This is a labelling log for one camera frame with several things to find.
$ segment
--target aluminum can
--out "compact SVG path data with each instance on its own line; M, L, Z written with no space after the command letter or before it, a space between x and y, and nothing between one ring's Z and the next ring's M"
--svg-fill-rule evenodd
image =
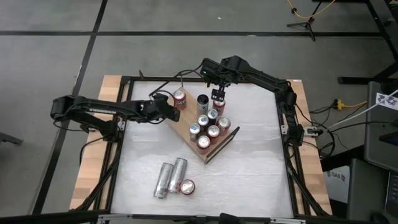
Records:
M199 124L191 124L189 126L189 138L191 141L196 142L197 139L199 138L200 134L200 125Z
M184 179L185 171L187 169L187 160L182 158L177 158L174 163L174 168L172 176L170 178L170 183L168 190L169 192L178 193L180 191L182 180Z
M206 114L207 110L209 108L209 98L202 94L198 96L197 99L197 113L198 115L201 114Z
M207 117L209 118L209 125L215 125L218 117L217 110L214 109L208 110Z
M220 136L224 136L231 126L231 121L226 117L220 117L217 121L217 126L220 129Z
M207 136L200 136L197 140L198 153L206 154L210 148L210 138Z
M164 162L160 169L159 177L157 178L156 188L154 190L154 197L163 199L167 195L167 188L169 187L170 177L172 176L173 165Z
M195 191L195 183L192 180L184 180L181 183L181 193L191 195Z
M213 109L217 110L218 116L223 115L225 103L225 100L223 100L222 102L213 100Z
M187 96L181 90L177 90L173 94L175 100L175 107L183 110L187 107Z
M209 118L206 115L199 115L198 124L200 126L200 133L206 134L207 127L209 126Z
M218 141L218 136L220 136L220 129L215 125L211 125L207 129L207 136L210 139L210 144L216 144Z

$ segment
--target wooden board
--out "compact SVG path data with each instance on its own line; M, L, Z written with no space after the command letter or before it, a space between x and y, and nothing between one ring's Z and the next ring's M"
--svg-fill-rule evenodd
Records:
M193 152L198 155L205 164L210 162L212 158L214 158L217 153L219 153L233 138L236 132L239 131L239 127L237 127L232 133L232 127L228 129L228 132L224 136L220 136L216 144L210 145L210 148L206 154L200 154L197 151L196 142L192 142L189 136L189 127L193 123L198 122L197 114L197 101L196 99L184 88L179 88L185 93L185 97L187 99L187 107L183 110L180 110L180 121L173 122L170 121L169 125L184 139L185 143L187 143ZM167 101L170 105L174 104L173 98L169 98Z
M98 98L101 100L116 101L119 91L120 80L120 75L105 75ZM302 109L304 115L308 119L310 119L310 113L308 110L307 99L305 97L302 81L289 81L292 83L292 88L297 94L298 106ZM303 118L299 111L297 112L297 117L298 122L303 126L311 125L305 118ZM91 141L92 139L97 138L96 136L92 136L92 134L95 133L90 133L87 141ZM316 145L314 138L304 137L304 141ZM98 142L86 148L83 155L82 166L80 167L77 177L75 191L72 197L70 208L75 208L79 206L97 184L101 172L105 147L105 142ZM326 191L325 180L323 178L318 150L313 146L304 143L303 146L300 147L300 154L305 178L305 185L314 196L315 200L321 205L321 207L326 212L331 214L328 192ZM299 213L304 214L301 193L297 186L295 186L295 191Z

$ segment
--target gray floor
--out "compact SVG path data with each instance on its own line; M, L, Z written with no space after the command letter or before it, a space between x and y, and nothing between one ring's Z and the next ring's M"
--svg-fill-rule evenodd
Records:
M292 1L302 15L316 6ZM373 1L382 20L391 15ZM0 0L0 30L93 29L100 0ZM281 0L250 1L109 1L102 31L204 30L286 32L285 25L302 21ZM362 4L334 4L315 18L318 32L375 32L377 27ZM0 132L24 139L22 146L0 144L0 216L30 212L57 132L49 117L52 100L71 92L88 43L84 37L0 36ZM371 77L393 59L380 38L308 37L97 37L80 94L98 96L103 75L171 76L194 68L203 57L245 58L253 67L279 78L302 79L310 109L342 99L352 105L366 100L366 86L337 84L341 75ZM332 111L330 125L352 110ZM325 119L326 114L313 118ZM364 117L352 122L364 120ZM342 130L348 147L363 142L364 128ZM67 211L78 173L82 133L68 133L44 212ZM324 136L319 146L329 139ZM345 149L337 144L336 152Z

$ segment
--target tripod stand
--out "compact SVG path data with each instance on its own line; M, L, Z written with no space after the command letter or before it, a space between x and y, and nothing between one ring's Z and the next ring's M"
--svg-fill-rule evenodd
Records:
M317 7L315 8L315 10L313 11L313 13L311 14L311 17L309 18L309 20L307 22L298 22L298 23L293 23L293 24L287 24L287 27L293 27L293 26L302 26L304 28L306 28L306 30L308 30L310 32L310 37L312 39L312 41L315 41L315 36L313 34L312 28L311 28L311 24L314 21L313 15L318 11L319 6L321 6L321 1L318 3ZM292 13L295 13L297 11L296 8L292 9Z

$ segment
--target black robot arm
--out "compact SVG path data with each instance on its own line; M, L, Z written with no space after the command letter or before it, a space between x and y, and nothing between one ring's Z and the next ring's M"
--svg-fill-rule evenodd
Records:
M121 118L138 123L151 123L159 119L179 121L180 111L167 103L168 96L160 93L153 95L154 100L129 100L115 103L93 100L83 96L63 96L53 100L51 118L55 122L72 120L80 123L80 128L88 132L97 129L105 141L118 142L120 132L114 121L103 121L87 113L116 114Z
M212 100L223 101L225 87L232 83L238 84L243 80L275 93L277 108L285 115L287 126L289 127L287 142L295 147L302 145L304 130L302 125L298 124L296 120L295 104L297 95L290 86L290 82L256 70L247 61L238 56L224 58L221 63L205 58L202 61L200 74L203 75L207 87L209 87L210 83L219 86L218 90L211 92Z

